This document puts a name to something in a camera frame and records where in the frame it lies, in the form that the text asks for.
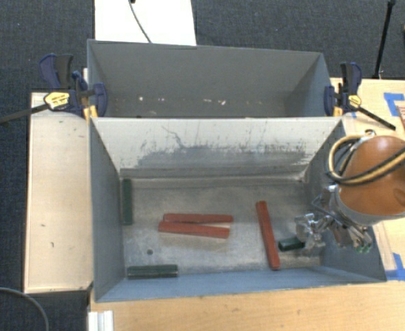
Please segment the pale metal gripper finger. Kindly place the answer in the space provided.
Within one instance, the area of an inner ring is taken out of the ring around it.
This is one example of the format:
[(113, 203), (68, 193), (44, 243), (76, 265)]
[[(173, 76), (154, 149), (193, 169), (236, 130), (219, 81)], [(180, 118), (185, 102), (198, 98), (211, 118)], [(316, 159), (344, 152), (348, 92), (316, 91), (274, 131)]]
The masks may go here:
[(295, 218), (295, 233), (297, 237), (309, 237), (315, 233), (315, 214), (310, 212)]
[(321, 234), (310, 235), (302, 249), (303, 254), (321, 254), (326, 247)]

